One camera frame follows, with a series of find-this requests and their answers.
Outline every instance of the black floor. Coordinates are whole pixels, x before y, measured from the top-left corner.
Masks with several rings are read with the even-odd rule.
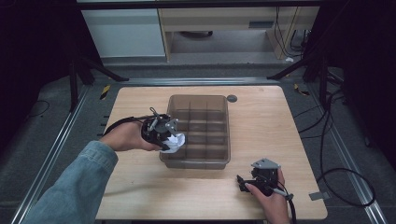
[[[282,70],[284,66],[265,65],[177,65],[177,66],[139,66],[133,70],[112,68],[117,74],[125,77],[267,77]],[[320,107],[317,107],[318,83],[304,83],[299,69],[289,77],[278,82],[255,83],[256,85],[279,85],[285,92],[290,111],[295,117],[298,130],[302,130],[315,123],[321,117]],[[112,84],[105,100],[100,100],[103,87]],[[299,91],[294,89],[298,84]],[[124,85],[113,82],[102,74],[96,74],[95,83],[89,87],[87,97],[72,131],[64,143],[48,180],[43,186],[47,189],[59,176],[62,170],[77,156],[81,149],[92,139],[98,139],[97,134],[104,130],[106,116],[109,115],[118,89]],[[330,85],[330,92],[338,87]],[[374,186],[376,192],[375,204],[384,215],[383,219],[372,220],[370,209],[350,205],[337,198],[334,193],[325,201],[329,215],[321,221],[299,220],[299,223],[396,223],[396,174],[387,159],[375,147],[365,145],[365,136],[361,127],[350,112],[350,105],[346,104],[343,93],[334,96],[332,103],[332,122],[330,130],[326,131],[323,143],[324,170],[346,167],[345,156],[338,149],[332,135],[342,137],[342,144],[353,159],[355,167]],[[27,190],[32,185],[44,159],[50,151],[58,132],[61,130],[70,106],[68,79],[62,78],[48,84],[42,89],[30,117],[21,127],[9,145],[11,152],[3,158],[0,172],[0,222],[9,223],[18,205],[23,200]],[[320,176],[320,137],[323,128],[320,122],[309,131],[301,133],[307,157],[314,171],[315,177]],[[350,175],[337,172],[327,175],[331,188],[343,199],[361,204],[357,189],[351,184]],[[329,192],[329,188],[320,181],[320,190]],[[108,220],[106,223],[131,223],[130,221]]]

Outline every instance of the wire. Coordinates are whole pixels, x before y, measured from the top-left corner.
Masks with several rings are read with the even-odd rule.
[[[320,105],[317,105],[317,106],[311,107],[311,108],[309,108],[309,109],[307,109],[307,110],[305,110],[305,111],[303,111],[303,112],[301,112],[301,113],[297,114],[297,115],[296,115],[296,116],[294,116],[293,118],[295,119],[295,118],[299,117],[300,115],[302,115],[302,114],[304,114],[304,113],[306,113],[306,112],[308,112],[308,111],[310,111],[310,110],[316,109],[316,108],[318,108],[318,107],[320,107]]]
[[[275,36],[277,44],[280,46],[280,48],[282,50],[282,53],[285,54],[288,57],[291,57],[291,58],[301,56],[300,54],[294,55],[294,54],[288,53],[286,45],[285,45],[285,41],[283,39],[282,32],[280,30],[280,26],[279,26],[278,20],[279,20],[279,7],[276,7],[276,22],[275,22],[275,26],[274,26],[274,36]],[[279,39],[276,36],[276,28],[279,31],[279,35],[280,35],[281,41],[279,41]]]
[[[50,103],[49,103],[48,101],[45,101],[45,100],[38,100],[38,101],[36,101],[36,103],[46,103],[46,104],[47,104],[47,107],[46,107],[42,112],[40,112],[40,113],[33,114],[33,115],[29,115],[28,118],[40,116],[40,115],[44,114],[44,113],[50,108]]]
[[[350,205],[352,205],[352,206],[356,206],[356,207],[366,207],[366,206],[370,206],[370,205],[375,201],[375,189],[374,189],[374,187],[371,185],[371,183],[370,183],[363,175],[357,173],[356,171],[347,169],[347,168],[333,168],[333,169],[330,169],[330,170],[324,172],[324,168],[323,168],[324,133],[325,133],[325,130],[326,130],[326,127],[327,127],[327,123],[328,123],[328,121],[329,121],[329,119],[330,119],[330,116],[331,116],[332,98],[334,97],[334,95],[335,95],[336,93],[338,93],[338,91],[335,92],[335,93],[333,93],[333,94],[329,97],[329,99],[327,100],[327,102],[326,102],[326,105],[327,105],[326,108],[327,108],[327,110],[328,110],[329,112],[327,113],[327,118],[326,118],[326,121],[325,121],[325,123],[324,123],[323,129],[322,129],[322,135],[321,135],[321,138],[320,138],[320,173],[321,173],[321,175],[320,175],[320,177],[317,179],[317,182],[319,182],[321,179],[323,179],[323,182],[326,184],[326,187],[329,189],[329,191],[331,191],[337,198],[339,198],[341,201],[343,201],[343,202],[345,202],[345,203],[348,203],[348,204],[350,204]],[[360,203],[353,203],[353,202],[351,202],[351,201],[349,201],[349,200],[343,198],[343,197],[342,197],[341,195],[339,195],[338,193],[336,193],[335,190],[333,190],[333,189],[330,187],[330,185],[329,185],[329,183],[328,183],[328,181],[327,181],[327,179],[326,179],[326,175],[327,175],[327,174],[330,174],[330,173],[338,172],[338,171],[350,172],[350,173],[352,173],[352,174],[354,174],[354,175],[357,175],[357,176],[360,177],[361,179],[363,179],[363,180],[367,183],[368,187],[370,188],[370,191],[372,192],[372,200],[371,200],[370,202],[368,202],[368,203],[363,203],[363,204],[360,204]]]

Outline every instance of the aluminum rail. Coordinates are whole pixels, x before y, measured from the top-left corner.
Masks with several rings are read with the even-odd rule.
[[[53,143],[47,158],[44,160],[43,165],[38,171],[33,184],[29,188],[27,194],[23,198],[20,206],[14,214],[11,222],[12,224],[21,223],[37,201],[41,190],[43,189],[50,175],[50,171],[52,170],[53,165],[55,164],[60,152],[62,151],[64,142],[66,141],[67,136],[69,135],[76,121],[76,118],[85,102],[85,98],[89,89],[89,86],[83,86],[81,94],[79,95],[79,103],[77,104],[76,109],[70,112],[67,116],[66,121],[64,122],[64,126],[56,137],[55,142]]]
[[[310,92],[316,93],[316,90],[312,87],[312,85],[308,85],[308,88]],[[313,98],[316,101],[317,105],[320,105],[318,96],[313,94]],[[324,113],[323,108],[320,107],[319,109],[320,109],[320,113],[323,114]],[[350,170],[353,170],[361,174],[361,169],[353,159],[352,155],[350,155],[349,150],[347,149],[347,146],[345,145],[341,137],[341,134],[338,132],[334,124],[331,127],[330,136],[332,142],[334,143],[334,147],[344,166]],[[348,174],[348,176],[349,176],[349,180],[351,181],[353,187],[356,190],[356,193],[361,199],[361,202],[362,203],[370,202],[373,198],[373,195],[367,183],[363,179],[358,178],[356,175]],[[370,206],[367,206],[364,209],[366,210],[367,216],[368,218],[370,218],[373,224],[388,223],[377,201],[374,201]]]

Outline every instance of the metal frame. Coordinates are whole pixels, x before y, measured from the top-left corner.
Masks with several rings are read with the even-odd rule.
[[[77,104],[76,109],[73,112],[70,112],[67,116],[66,121],[64,122],[64,126],[59,131],[59,134],[56,137],[47,158],[44,160],[44,163],[38,171],[38,174],[35,177],[33,184],[31,185],[25,197],[23,198],[23,201],[19,205],[17,212],[12,218],[11,223],[21,223],[37,201],[41,190],[44,188],[44,185],[50,175],[50,171],[52,170],[53,165],[55,164],[59,154],[62,151],[64,142],[66,141],[67,136],[73,128],[76,118],[78,117],[78,114],[82,106],[84,105],[85,97],[87,96],[89,89],[90,86],[83,86],[81,94],[79,95],[79,103]]]

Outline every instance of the white cabinet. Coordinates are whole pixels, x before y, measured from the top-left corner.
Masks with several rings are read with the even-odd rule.
[[[82,10],[82,15],[104,64],[128,63],[141,58],[165,61],[157,9]]]

